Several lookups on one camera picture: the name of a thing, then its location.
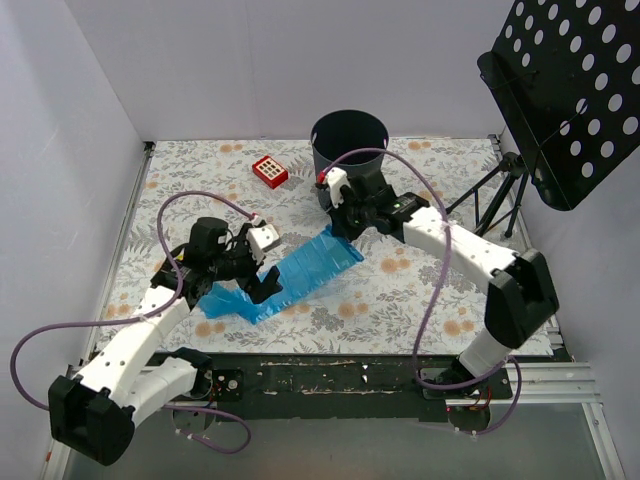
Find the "blue plastic trash bag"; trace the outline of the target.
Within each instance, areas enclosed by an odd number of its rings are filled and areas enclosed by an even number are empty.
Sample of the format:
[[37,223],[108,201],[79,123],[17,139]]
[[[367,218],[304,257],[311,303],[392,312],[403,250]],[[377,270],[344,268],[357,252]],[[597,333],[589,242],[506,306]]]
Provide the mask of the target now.
[[265,302],[254,304],[242,289],[228,290],[215,284],[198,307],[209,319],[236,314],[256,325],[305,299],[363,260],[351,243],[325,228],[276,264],[282,290]]

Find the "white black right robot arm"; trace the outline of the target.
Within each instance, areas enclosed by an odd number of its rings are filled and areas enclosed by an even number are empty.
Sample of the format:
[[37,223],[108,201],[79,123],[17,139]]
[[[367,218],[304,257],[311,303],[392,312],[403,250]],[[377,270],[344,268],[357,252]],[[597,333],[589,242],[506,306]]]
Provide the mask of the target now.
[[334,236],[357,239],[373,227],[379,233],[441,259],[486,296],[484,326],[451,365],[424,386],[475,397],[507,356],[518,350],[559,308],[546,259],[502,247],[444,222],[440,212],[414,194],[397,195],[381,173],[349,177],[332,168],[318,178],[330,198]]

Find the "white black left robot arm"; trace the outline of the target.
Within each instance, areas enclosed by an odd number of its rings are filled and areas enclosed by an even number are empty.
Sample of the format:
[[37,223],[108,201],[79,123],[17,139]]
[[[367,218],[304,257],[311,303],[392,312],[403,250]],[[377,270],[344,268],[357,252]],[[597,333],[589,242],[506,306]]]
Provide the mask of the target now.
[[227,234],[225,221],[198,219],[188,242],[170,252],[153,276],[138,318],[76,375],[52,383],[48,405],[55,440],[109,466],[126,451],[136,428],[166,403],[208,397],[215,377],[210,357],[200,351],[181,347],[152,372],[142,370],[214,283],[236,281],[254,304],[281,291],[278,268],[257,274],[279,241],[276,229],[253,219],[235,237]]

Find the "dark grey trash bin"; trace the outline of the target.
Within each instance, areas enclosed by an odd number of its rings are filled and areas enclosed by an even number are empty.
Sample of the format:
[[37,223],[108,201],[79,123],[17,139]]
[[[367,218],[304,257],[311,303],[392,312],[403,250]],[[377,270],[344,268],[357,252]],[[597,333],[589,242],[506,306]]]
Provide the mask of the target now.
[[[362,148],[386,150],[389,132],[377,117],[360,110],[339,110],[320,118],[311,130],[311,145],[315,174],[318,175],[334,160],[345,153]],[[379,171],[382,153],[358,153],[349,156],[338,167],[349,176],[366,175]],[[322,210],[330,207],[327,191],[317,190]]]

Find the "red toy block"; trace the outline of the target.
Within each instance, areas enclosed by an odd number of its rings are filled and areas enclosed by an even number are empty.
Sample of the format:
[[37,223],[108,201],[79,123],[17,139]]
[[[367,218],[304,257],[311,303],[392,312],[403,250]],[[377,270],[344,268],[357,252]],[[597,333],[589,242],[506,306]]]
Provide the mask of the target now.
[[276,189],[289,178],[289,172],[271,156],[264,156],[255,162],[252,171],[271,189]]

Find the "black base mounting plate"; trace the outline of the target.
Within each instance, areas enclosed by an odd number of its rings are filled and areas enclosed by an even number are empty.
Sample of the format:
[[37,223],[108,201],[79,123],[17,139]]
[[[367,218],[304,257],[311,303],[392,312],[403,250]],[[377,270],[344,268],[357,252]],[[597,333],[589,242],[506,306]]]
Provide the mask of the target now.
[[246,420],[417,419],[445,422],[449,403],[485,414],[515,392],[506,370],[471,396],[417,384],[408,355],[214,354],[196,401]]

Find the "black perforated music stand tray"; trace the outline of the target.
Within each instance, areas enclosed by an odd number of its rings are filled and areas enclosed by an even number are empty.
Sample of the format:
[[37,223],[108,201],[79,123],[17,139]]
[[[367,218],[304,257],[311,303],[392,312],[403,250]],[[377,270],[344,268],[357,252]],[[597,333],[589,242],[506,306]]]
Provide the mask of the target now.
[[549,207],[574,209],[638,150],[638,2],[516,1],[477,65]]

